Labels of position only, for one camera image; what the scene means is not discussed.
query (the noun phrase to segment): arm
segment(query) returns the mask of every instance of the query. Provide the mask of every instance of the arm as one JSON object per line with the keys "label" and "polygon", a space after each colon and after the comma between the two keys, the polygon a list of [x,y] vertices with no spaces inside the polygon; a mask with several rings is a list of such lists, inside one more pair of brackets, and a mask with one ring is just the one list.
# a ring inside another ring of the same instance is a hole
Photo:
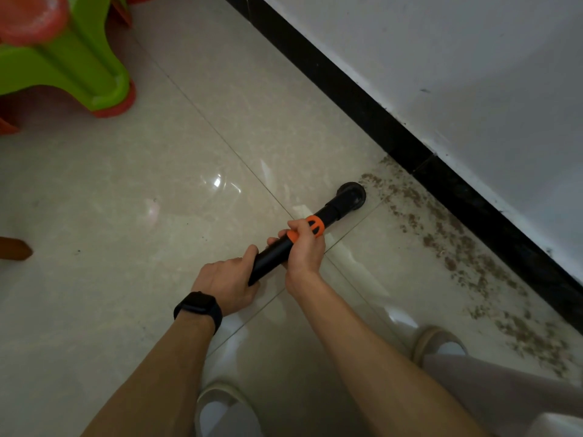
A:
{"label": "arm", "polygon": [[289,225],[300,237],[289,256],[286,287],[375,435],[486,436],[454,397],[377,336],[324,282],[324,238],[316,239],[305,220]]}
{"label": "arm", "polygon": [[[257,247],[252,245],[242,258],[205,265],[191,291],[214,296],[223,316],[245,308],[259,288],[258,284],[247,287],[256,255]],[[181,311],[82,436],[189,435],[214,334],[210,316]]]}

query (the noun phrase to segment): beige floor tile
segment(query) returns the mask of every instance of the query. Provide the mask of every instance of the beige floor tile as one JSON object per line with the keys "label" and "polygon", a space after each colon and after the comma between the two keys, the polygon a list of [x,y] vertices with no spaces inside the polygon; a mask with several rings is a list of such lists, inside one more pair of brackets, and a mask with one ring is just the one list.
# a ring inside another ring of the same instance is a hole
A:
{"label": "beige floor tile", "polygon": [[[404,346],[327,259],[322,276],[377,333]],[[287,291],[206,360],[203,385],[222,381],[248,398],[266,435],[369,435],[354,401]]]}
{"label": "beige floor tile", "polygon": [[[2,435],[80,433],[200,267],[262,247],[289,218],[132,35],[114,34],[138,89],[131,110],[97,120],[66,95],[31,90],[23,131],[0,144],[0,234],[34,249],[0,261]],[[211,351],[282,278],[225,318]]]}
{"label": "beige floor tile", "polygon": [[470,353],[581,382],[583,338],[389,157],[363,175],[384,203],[327,256],[408,346],[419,327]]}
{"label": "beige floor tile", "polygon": [[[136,36],[294,217],[319,210],[382,149],[224,0],[154,0]],[[332,227],[333,245],[378,204]]]}

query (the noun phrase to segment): white wall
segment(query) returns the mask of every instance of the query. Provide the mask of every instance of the white wall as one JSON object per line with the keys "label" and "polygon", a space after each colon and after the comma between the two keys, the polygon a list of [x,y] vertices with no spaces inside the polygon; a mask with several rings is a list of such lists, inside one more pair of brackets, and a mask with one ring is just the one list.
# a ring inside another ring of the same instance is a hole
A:
{"label": "white wall", "polygon": [[265,1],[583,281],[583,0]]}

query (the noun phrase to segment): green plastic toy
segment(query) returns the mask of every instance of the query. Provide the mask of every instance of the green plastic toy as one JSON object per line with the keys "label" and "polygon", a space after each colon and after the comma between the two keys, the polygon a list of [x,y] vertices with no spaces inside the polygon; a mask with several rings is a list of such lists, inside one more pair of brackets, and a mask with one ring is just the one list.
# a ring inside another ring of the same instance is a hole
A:
{"label": "green plastic toy", "polygon": [[15,47],[0,43],[0,95],[31,86],[61,88],[97,117],[125,112],[135,100],[128,71],[107,43],[111,5],[131,23],[126,0],[68,0],[65,28],[48,42]]}

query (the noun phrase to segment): hand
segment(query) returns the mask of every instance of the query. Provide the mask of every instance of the hand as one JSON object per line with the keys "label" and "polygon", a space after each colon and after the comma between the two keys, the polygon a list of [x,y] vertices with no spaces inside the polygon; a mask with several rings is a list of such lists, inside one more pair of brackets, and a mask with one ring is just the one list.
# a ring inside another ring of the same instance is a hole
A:
{"label": "hand", "polygon": [[[292,230],[296,230],[300,237],[291,248],[288,261],[283,264],[288,270],[286,273],[286,288],[295,296],[301,290],[305,279],[319,277],[320,265],[326,251],[324,236],[316,238],[310,224],[305,219],[288,221]],[[278,236],[281,238],[288,230],[281,230]],[[267,245],[273,244],[277,238],[268,238]]]}
{"label": "hand", "polygon": [[250,245],[243,257],[206,264],[190,291],[214,296],[223,317],[247,307],[259,289],[259,282],[247,286],[257,253],[257,247]]}

